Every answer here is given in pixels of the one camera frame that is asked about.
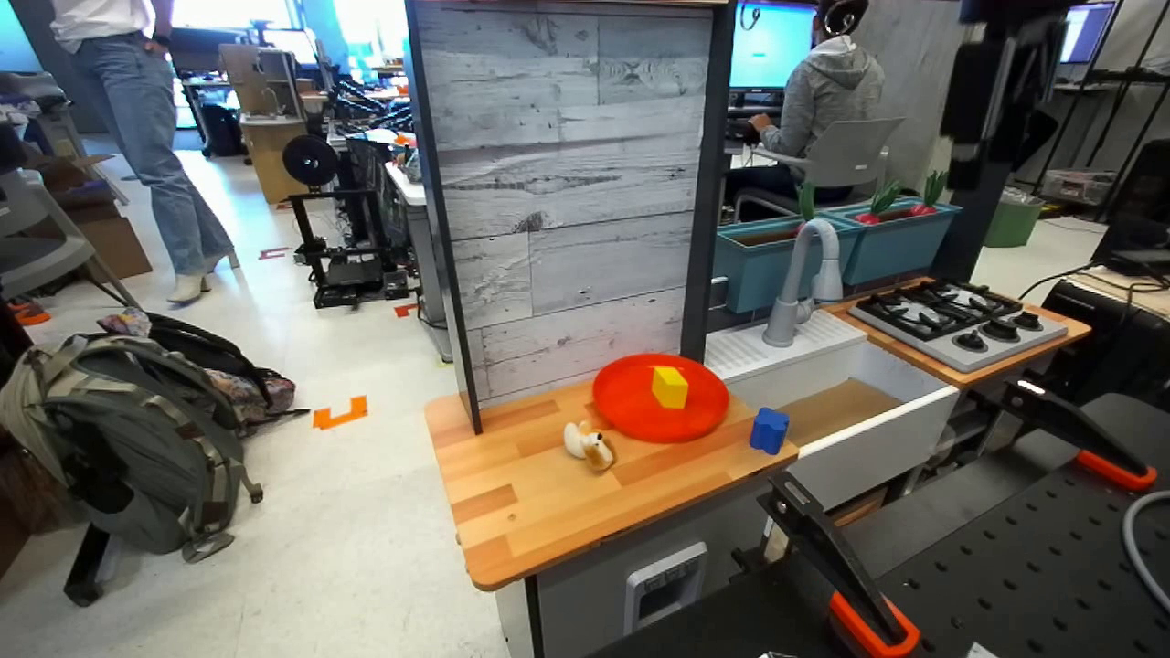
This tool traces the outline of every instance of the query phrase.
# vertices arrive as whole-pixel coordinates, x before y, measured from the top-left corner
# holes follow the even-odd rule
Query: person
[[[149,191],[153,223],[177,268],[173,302],[193,302],[210,293],[204,275],[221,258],[237,258],[173,151],[173,0],[50,0],[50,6],[55,40],[74,55],[89,99]]]
[[[785,82],[782,122],[767,115],[750,116],[766,151],[782,157],[806,157],[812,141],[839,122],[865,122],[878,115],[885,70],[866,55],[852,33],[858,28],[871,0],[821,0],[812,20],[812,51]],[[740,167],[729,173],[724,205],[737,205],[740,191],[756,187],[767,193],[796,197],[796,173]],[[845,200],[847,191],[821,191],[821,200]]]

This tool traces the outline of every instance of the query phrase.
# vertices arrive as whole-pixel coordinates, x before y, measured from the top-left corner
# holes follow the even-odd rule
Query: gray backpack
[[[145,552],[216,557],[247,468],[247,424],[188,357],[133,336],[25,351],[0,392],[8,433],[82,500],[89,520]]]

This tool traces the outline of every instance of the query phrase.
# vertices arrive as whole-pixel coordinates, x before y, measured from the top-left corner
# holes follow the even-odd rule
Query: black bag
[[[290,414],[294,416],[303,414],[303,411],[294,411],[298,385],[247,357],[247,351],[227,336],[177,323],[167,313],[145,313],[145,318],[149,318],[145,336],[166,351],[181,351],[188,362],[210,371],[210,375],[233,403],[247,424],[267,424]]]

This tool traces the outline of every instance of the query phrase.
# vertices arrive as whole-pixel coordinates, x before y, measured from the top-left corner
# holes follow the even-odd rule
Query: wooden panel wall
[[[711,22],[416,6],[484,407],[679,351]]]

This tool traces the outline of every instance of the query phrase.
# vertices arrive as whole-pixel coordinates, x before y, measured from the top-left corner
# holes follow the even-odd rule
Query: faucet
[[[812,301],[800,302],[796,297],[800,297],[806,257],[808,257],[812,235],[821,239],[821,272],[812,278]],[[800,223],[796,241],[793,241],[793,257],[789,257],[789,272],[782,278],[782,293],[772,302],[766,345],[789,346],[796,339],[796,329],[808,323],[817,301],[843,301],[843,241],[839,241],[833,223],[827,223],[827,219]]]

